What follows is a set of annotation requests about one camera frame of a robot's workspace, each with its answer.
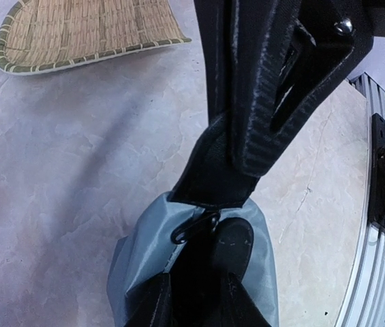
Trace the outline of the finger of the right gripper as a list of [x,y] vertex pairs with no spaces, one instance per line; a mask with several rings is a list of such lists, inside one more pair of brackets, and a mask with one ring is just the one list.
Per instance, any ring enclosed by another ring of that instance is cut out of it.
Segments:
[[200,172],[259,178],[373,44],[362,1],[196,1],[209,127]]

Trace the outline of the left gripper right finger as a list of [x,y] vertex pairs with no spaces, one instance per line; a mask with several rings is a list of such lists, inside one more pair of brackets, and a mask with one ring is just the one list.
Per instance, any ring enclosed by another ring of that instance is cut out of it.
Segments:
[[271,327],[231,272],[224,275],[224,326]]

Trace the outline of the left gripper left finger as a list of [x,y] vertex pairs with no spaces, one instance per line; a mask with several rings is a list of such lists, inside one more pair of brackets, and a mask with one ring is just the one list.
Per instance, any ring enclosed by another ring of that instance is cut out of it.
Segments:
[[159,273],[141,283],[128,299],[129,318],[125,326],[174,326],[170,273]]

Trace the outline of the grey zip pouch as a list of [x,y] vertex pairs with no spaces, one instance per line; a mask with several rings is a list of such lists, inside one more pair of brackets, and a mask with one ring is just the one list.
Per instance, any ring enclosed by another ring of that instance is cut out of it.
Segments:
[[127,323],[135,287],[170,273],[174,326],[224,326],[224,275],[233,273],[264,319],[278,326],[273,246],[250,198],[258,181],[200,172],[193,154],[174,189],[116,245],[107,282],[114,323]]

